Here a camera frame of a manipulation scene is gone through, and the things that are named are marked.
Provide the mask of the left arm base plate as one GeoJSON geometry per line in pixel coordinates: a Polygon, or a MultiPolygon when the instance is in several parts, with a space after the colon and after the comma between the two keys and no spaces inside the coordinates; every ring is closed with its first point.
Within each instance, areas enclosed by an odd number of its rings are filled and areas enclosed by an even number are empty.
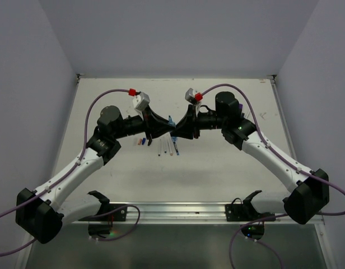
{"type": "Polygon", "coordinates": [[[92,220],[92,221],[123,222],[126,220],[127,208],[124,207],[124,208],[117,210],[118,208],[120,208],[122,206],[123,206],[123,204],[118,204],[118,203],[104,204],[100,207],[100,209],[98,210],[98,212],[95,215],[89,216],[89,217],[87,217],[87,219],[92,220]],[[107,214],[111,211],[114,211],[114,212],[111,213],[110,215],[98,217],[98,215],[107,214]]]}

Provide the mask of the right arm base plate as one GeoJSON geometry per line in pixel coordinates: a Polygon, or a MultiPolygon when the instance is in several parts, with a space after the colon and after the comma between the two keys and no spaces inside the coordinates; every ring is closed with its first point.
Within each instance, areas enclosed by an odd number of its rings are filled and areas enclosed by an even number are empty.
{"type": "Polygon", "coordinates": [[[243,204],[226,204],[225,215],[227,222],[248,222],[257,219],[270,217],[267,221],[275,221],[275,214],[258,213],[252,206],[246,206],[243,204]]]}

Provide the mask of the blue ink gel pen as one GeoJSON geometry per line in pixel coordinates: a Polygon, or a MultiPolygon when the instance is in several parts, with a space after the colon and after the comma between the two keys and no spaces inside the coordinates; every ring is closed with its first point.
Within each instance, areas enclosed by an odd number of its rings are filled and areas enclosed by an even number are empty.
{"type": "Polygon", "coordinates": [[[180,154],[179,154],[179,150],[178,150],[176,142],[173,142],[173,145],[174,145],[174,149],[176,151],[176,154],[179,156],[180,154]]]}

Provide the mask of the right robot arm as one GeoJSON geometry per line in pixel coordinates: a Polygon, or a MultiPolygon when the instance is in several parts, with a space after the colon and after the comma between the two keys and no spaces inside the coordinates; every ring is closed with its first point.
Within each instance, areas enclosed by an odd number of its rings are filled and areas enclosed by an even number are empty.
{"type": "Polygon", "coordinates": [[[219,129],[224,139],[237,149],[258,160],[286,187],[287,193],[264,193],[261,190],[248,195],[241,204],[232,206],[232,213],[241,221],[255,220],[275,214],[287,214],[299,224],[306,224],[329,202],[329,187],[312,176],[307,166],[260,135],[256,125],[246,119],[243,106],[231,92],[219,92],[215,96],[215,109],[200,112],[202,94],[189,89],[185,94],[189,102],[184,118],[177,124],[173,136],[192,140],[205,129],[219,129]]]}

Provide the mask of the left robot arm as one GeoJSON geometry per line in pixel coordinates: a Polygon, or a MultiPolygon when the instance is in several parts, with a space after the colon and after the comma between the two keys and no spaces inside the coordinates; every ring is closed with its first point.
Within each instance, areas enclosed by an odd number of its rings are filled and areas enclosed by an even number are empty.
{"type": "Polygon", "coordinates": [[[120,150],[120,138],[145,133],[158,138],[174,127],[149,107],[142,116],[123,118],[116,106],[107,106],[81,153],[55,177],[30,191],[17,195],[16,223],[42,244],[50,242],[65,224],[80,219],[106,220],[116,212],[107,197],[91,191],[76,208],[67,197],[90,175],[106,165],[120,150]]]}

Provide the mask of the light blue correction tape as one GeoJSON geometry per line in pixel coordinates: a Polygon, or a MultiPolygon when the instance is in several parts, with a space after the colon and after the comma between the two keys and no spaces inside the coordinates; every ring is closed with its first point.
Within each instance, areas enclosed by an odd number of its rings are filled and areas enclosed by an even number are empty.
{"type": "Polygon", "coordinates": [[[169,121],[169,125],[175,126],[175,123],[170,115],[168,116],[168,121],[169,121]]]}

